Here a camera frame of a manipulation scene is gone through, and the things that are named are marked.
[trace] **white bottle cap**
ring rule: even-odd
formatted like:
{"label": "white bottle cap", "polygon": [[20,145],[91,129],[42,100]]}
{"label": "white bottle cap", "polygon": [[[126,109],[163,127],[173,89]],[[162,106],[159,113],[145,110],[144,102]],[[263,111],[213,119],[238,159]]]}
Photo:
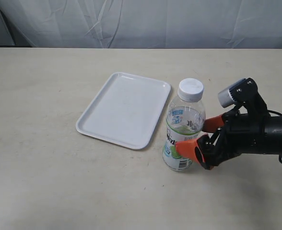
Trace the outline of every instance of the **white bottle cap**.
{"label": "white bottle cap", "polygon": [[202,99],[204,86],[194,78],[183,79],[179,83],[177,94],[185,102],[198,102]]}

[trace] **robotic hand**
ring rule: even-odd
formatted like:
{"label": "robotic hand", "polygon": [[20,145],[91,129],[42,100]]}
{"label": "robotic hand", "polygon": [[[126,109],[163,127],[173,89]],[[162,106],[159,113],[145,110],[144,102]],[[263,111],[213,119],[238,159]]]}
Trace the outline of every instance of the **robotic hand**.
{"label": "robotic hand", "polygon": [[[218,98],[223,108],[232,104],[234,108],[205,121],[202,131],[213,133],[211,137],[205,134],[177,142],[178,154],[207,170],[242,153],[279,155],[282,163],[282,114],[267,109],[255,81],[242,79],[221,91]],[[240,114],[242,106],[247,114]]]}

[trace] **white backdrop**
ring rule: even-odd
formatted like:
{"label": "white backdrop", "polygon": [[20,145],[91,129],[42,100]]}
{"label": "white backdrop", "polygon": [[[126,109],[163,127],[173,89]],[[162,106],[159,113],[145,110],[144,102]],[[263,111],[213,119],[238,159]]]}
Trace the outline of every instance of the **white backdrop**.
{"label": "white backdrop", "polygon": [[37,47],[282,48],[282,0],[0,0]]}

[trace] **black cable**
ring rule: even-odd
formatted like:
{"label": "black cable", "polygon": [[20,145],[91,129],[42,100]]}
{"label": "black cable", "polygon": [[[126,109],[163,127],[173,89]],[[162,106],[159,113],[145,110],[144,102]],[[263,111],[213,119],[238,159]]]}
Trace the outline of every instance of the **black cable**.
{"label": "black cable", "polygon": [[[271,113],[271,114],[275,114],[275,115],[278,115],[278,116],[282,116],[281,113],[276,112],[276,111],[273,111],[273,110],[268,110],[268,112]],[[281,155],[279,155],[279,162],[282,164],[282,156],[281,156]]]}

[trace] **table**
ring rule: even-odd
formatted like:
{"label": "table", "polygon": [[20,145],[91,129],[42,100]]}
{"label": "table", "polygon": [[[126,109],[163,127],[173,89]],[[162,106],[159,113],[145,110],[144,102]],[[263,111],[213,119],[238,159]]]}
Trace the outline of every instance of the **table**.
{"label": "table", "polygon": [[212,171],[168,169],[165,115],[140,151],[83,136],[75,123],[117,71],[217,93],[252,77],[282,113],[282,50],[0,48],[0,230],[282,230],[282,165],[242,155]]}

